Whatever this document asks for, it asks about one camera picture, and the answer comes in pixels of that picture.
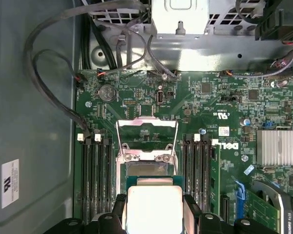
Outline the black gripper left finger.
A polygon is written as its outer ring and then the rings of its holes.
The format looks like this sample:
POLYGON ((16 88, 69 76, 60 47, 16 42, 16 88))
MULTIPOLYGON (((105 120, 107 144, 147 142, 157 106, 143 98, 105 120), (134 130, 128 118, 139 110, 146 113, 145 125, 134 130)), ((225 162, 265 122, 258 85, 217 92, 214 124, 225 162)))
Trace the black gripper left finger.
POLYGON ((125 216, 125 194, 118 194, 112 212, 99 216, 97 220, 88 224, 79 218, 67 218, 49 230, 46 234, 126 234, 122 227, 122 218, 125 216))

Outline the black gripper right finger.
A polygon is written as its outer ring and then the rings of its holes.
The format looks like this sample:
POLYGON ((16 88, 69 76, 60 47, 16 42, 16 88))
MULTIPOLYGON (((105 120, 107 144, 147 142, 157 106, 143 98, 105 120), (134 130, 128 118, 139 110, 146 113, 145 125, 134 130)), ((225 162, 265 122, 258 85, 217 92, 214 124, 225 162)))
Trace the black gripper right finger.
POLYGON ((269 228, 248 218, 233 225, 213 213, 203 213, 191 195, 184 195, 184 231, 187 234, 267 234, 269 228))

